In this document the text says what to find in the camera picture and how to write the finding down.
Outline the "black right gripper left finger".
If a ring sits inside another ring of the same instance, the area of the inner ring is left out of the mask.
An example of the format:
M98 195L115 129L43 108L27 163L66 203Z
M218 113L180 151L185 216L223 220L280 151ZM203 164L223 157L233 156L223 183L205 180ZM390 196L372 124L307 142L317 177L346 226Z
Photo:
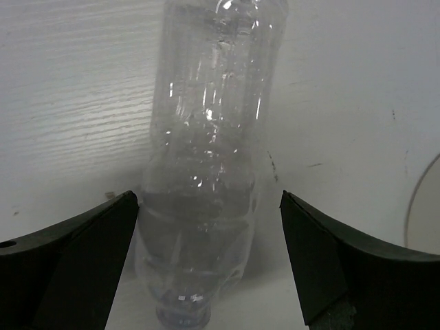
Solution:
M1 243L2 329L104 329L138 216L131 191Z

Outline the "clear bottle blue Pocari cap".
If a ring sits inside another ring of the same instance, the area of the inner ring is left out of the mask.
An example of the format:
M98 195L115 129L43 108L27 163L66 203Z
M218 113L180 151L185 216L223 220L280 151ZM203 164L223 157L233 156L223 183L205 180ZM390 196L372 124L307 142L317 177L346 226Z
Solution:
M286 1L167 1L135 270L166 329L203 329L241 280Z

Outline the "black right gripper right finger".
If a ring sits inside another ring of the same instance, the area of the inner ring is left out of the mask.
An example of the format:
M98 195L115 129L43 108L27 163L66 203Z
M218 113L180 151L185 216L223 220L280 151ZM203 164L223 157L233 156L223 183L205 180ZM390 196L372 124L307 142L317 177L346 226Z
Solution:
M290 192L280 211L310 329L438 329L439 256L376 239Z

